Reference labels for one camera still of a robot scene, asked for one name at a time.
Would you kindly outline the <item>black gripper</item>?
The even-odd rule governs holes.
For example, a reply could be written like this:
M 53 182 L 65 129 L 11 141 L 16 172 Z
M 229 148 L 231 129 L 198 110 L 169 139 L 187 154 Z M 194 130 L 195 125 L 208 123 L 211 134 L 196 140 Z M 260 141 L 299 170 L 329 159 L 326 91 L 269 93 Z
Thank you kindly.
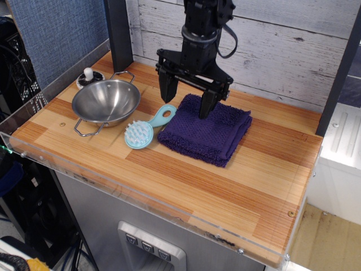
M 229 96 L 232 77 L 221 70 L 216 57 L 219 54 L 220 36 L 209 43 L 184 38 L 181 51 L 158 49 L 156 71 L 159 74 L 161 98 L 170 102 L 177 93 L 178 81 L 189 84 L 203 92 L 199 112 L 206 119 L 220 100 Z

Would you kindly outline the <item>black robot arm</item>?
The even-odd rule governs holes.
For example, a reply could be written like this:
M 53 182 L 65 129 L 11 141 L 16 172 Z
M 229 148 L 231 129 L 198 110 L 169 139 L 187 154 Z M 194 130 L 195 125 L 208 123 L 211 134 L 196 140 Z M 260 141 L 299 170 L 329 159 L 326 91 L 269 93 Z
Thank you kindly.
M 233 78 L 221 70 L 216 58 L 221 55 L 219 42 L 225 30 L 233 38 L 235 33 L 226 25 L 233 19 L 232 1 L 185 1 L 186 19 L 182 26 L 182 50 L 158 49 L 161 98 L 169 103 L 176 95 L 178 83 L 183 82 L 204 93 L 199 118 L 205 119 L 220 100 L 226 100 Z

